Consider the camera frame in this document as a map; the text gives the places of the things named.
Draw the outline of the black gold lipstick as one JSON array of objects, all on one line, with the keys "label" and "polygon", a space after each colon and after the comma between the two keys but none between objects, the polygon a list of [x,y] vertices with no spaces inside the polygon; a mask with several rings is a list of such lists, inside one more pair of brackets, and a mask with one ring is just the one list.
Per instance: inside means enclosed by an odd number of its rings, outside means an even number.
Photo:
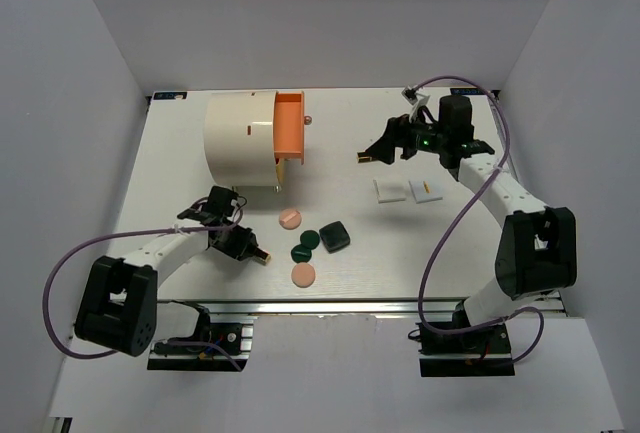
[{"label": "black gold lipstick", "polygon": [[271,255],[263,250],[258,250],[254,255],[254,260],[261,265],[267,265],[271,260]]},{"label": "black gold lipstick", "polygon": [[358,163],[370,163],[373,161],[373,158],[367,155],[365,152],[357,153],[357,162]]}]

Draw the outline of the orange top drawer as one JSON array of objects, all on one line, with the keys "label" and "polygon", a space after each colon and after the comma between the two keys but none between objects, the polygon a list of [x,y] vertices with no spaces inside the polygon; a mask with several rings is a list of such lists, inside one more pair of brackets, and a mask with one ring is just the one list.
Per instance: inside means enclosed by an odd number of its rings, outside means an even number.
[{"label": "orange top drawer", "polygon": [[308,119],[303,91],[275,94],[273,146],[277,160],[299,160],[301,164],[304,163]]}]

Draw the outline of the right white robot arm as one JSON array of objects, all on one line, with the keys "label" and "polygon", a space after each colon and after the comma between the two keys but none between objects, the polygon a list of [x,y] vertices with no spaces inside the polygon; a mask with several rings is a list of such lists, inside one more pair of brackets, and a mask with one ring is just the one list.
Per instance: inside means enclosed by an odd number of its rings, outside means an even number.
[{"label": "right white robot arm", "polygon": [[459,224],[472,205],[482,203],[501,228],[493,278],[456,308],[450,328],[425,329],[451,336],[461,350],[484,344],[488,330],[524,311],[542,294],[570,287],[577,279],[576,220],[566,207],[552,208],[529,193],[505,169],[506,159],[475,136],[472,103],[444,96],[436,116],[423,100],[411,113],[393,117],[381,137],[360,158],[387,165],[419,152],[439,162],[473,196],[454,218]]}]

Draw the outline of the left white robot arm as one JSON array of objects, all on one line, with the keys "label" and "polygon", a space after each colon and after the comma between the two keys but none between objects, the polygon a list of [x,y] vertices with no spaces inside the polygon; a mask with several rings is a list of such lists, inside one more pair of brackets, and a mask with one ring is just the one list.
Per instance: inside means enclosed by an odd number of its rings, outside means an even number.
[{"label": "left white robot arm", "polygon": [[116,257],[103,255],[91,266],[74,324],[87,342],[136,357],[151,344],[157,327],[159,287],[194,257],[214,249],[238,261],[266,263],[269,254],[253,230],[240,221],[247,200],[214,186],[206,200],[177,215],[166,229],[126,232],[152,240]]}]

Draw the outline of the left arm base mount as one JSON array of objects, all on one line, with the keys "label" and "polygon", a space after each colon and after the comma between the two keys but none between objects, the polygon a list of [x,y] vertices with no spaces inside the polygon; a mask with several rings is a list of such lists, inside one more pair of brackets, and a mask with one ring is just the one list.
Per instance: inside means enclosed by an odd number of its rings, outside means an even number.
[{"label": "left arm base mount", "polygon": [[170,301],[158,305],[147,369],[240,372],[252,348],[255,318],[223,305]]}]

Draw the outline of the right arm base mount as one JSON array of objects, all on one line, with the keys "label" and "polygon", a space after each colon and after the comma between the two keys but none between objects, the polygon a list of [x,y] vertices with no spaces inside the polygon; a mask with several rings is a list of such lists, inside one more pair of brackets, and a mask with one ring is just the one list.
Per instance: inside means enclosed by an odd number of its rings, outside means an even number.
[{"label": "right arm base mount", "polygon": [[442,335],[417,324],[407,338],[419,344],[419,366],[423,378],[515,375],[511,344],[504,325],[460,335]]}]

